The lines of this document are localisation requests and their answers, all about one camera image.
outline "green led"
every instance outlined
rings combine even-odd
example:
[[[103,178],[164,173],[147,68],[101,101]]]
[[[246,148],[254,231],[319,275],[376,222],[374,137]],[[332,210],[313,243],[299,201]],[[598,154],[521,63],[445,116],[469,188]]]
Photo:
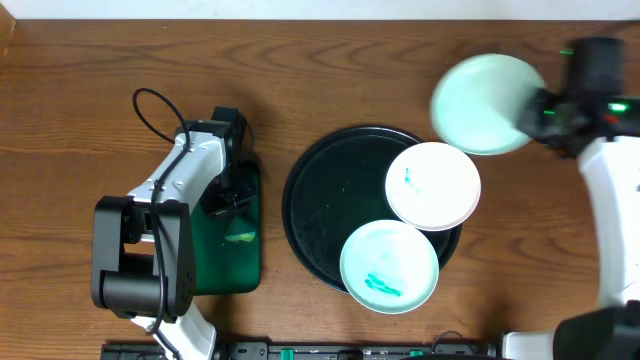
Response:
[[[611,104],[609,104],[609,109],[611,111],[615,111],[615,112],[625,112],[625,111],[627,111],[628,108],[629,108],[629,106],[627,104],[621,104],[621,103],[611,103]]]

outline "wooden surface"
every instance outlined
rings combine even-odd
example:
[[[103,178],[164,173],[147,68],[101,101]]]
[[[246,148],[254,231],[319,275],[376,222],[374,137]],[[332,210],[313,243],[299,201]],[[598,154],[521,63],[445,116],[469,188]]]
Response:
[[[15,25],[16,21],[13,16],[0,4],[0,66],[2,66],[2,61],[8,53],[9,41],[13,36]]]
[[[598,257],[589,199],[572,161],[530,144],[473,157],[476,212],[432,298],[405,315],[373,313],[300,265],[282,228],[286,176],[314,141],[356,124],[434,138],[429,99],[469,56],[499,52],[560,83],[566,40],[596,23],[555,22],[20,22],[0,86],[0,357],[96,359],[142,329],[94,307],[93,207],[146,179],[169,151],[136,118],[142,86],[190,118],[239,107],[262,161],[260,287],[204,297],[224,338],[276,342],[432,341],[445,330],[483,337],[551,330],[596,306]],[[640,33],[630,41],[629,91],[640,93]],[[143,111],[177,126],[159,102]]]

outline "white backdrop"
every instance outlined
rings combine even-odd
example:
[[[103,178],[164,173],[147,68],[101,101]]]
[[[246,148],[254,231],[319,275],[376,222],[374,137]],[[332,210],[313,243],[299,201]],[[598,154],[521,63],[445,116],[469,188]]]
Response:
[[[0,0],[16,19],[621,20],[640,0]]]

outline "green tray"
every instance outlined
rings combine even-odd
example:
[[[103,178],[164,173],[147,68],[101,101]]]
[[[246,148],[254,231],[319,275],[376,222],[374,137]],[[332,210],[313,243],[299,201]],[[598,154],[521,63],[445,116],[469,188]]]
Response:
[[[208,217],[200,204],[191,213],[196,257],[196,295],[223,295],[253,291],[260,284],[260,172],[255,165],[244,165],[257,186],[245,214],[256,225],[251,242],[228,241],[225,233],[232,218]]]

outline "black tray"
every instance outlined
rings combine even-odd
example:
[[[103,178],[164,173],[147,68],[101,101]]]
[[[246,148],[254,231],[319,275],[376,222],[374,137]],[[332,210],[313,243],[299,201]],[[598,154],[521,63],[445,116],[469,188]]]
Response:
[[[400,130],[354,127],[326,136],[298,159],[284,188],[282,222],[298,260],[318,279],[347,292],[340,276],[342,247],[366,223],[399,220],[385,196],[387,170],[403,150],[420,142]],[[461,229],[423,231],[440,269],[453,255]]]

